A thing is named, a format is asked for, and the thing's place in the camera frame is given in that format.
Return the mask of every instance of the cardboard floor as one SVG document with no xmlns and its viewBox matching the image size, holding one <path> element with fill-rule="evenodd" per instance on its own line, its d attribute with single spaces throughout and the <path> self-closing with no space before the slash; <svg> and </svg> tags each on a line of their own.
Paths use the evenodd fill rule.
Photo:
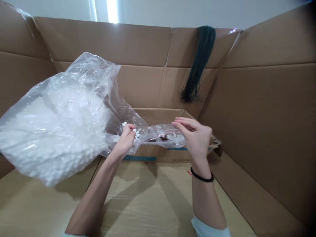
<svg viewBox="0 0 316 237">
<path fill-rule="evenodd" d="M 0 236 L 61 236 L 91 179 L 104 162 L 46 188 L 16 170 L 0 180 Z M 111 185 L 97 236 L 196 236 L 187 163 L 122 162 Z M 215 181 L 233 237 L 255 233 Z"/>
</svg>

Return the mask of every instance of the small cardboard box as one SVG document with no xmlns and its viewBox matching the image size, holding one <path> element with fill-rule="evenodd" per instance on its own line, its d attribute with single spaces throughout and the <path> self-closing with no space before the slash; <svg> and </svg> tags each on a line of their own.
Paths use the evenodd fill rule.
<svg viewBox="0 0 316 237">
<path fill-rule="evenodd" d="M 171 123 L 175 117 L 193 117 L 183 109 L 147 109 L 134 110 L 148 123 L 149 126 L 161 123 Z M 220 148 L 221 143 L 214 136 L 210 141 L 208 153 Z M 155 162 L 190 162 L 190 154 L 186 147 L 164 148 L 157 145 L 141 145 L 134 155 L 127 155 L 125 161 L 155 161 Z"/>
</svg>

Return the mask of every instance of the white wall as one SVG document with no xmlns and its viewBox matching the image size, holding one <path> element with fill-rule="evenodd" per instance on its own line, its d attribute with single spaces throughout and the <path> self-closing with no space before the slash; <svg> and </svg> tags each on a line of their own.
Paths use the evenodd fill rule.
<svg viewBox="0 0 316 237">
<path fill-rule="evenodd" d="M 108 21 L 106 0 L 6 0 L 33 16 Z M 248 28 L 303 0 L 116 0 L 119 23 Z"/>
<path fill-rule="evenodd" d="M 90 0 L 5 0 L 32 16 L 93 20 Z"/>
<path fill-rule="evenodd" d="M 117 0 L 118 21 L 136 25 L 246 29 L 306 1 Z"/>
</svg>

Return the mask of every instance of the plastic wrap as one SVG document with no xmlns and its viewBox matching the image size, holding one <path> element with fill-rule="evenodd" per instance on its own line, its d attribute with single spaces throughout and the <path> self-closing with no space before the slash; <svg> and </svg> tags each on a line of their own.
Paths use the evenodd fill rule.
<svg viewBox="0 0 316 237">
<path fill-rule="evenodd" d="M 157 124 L 150 126 L 144 145 L 159 145 L 164 148 L 180 148 L 185 145 L 185 139 L 180 130 L 172 124 Z"/>
<path fill-rule="evenodd" d="M 0 119 L 0 151 L 22 174 L 46 186 L 107 156 L 124 121 L 141 129 L 130 154 L 147 137 L 147 123 L 118 94 L 120 65 L 83 53 L 66 72 L 31 88 Z"/>
</svg>

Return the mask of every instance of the black bracelet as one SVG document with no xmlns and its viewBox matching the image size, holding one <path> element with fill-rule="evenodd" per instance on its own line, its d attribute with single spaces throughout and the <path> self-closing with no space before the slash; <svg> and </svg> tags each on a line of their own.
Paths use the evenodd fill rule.
<svg viewBox="0 0 316 237">
<path fill-rule="evenodd" d="M 211 177 L 210 179 L 205 179 L 205 178 L 202 178 L 202 177 L 198 176 L 196 173 L 194 173 L 192 167 L 191 167 L 191 173 L 192 173 L 196 178 L 198 178 L 199 180 L 202 180 L 203 182 L 211 183 L 211 182 L 214 181 L 214 175 L 213 175 L 212 172 L 211 172 L 212 177 Z"/>
</svg>

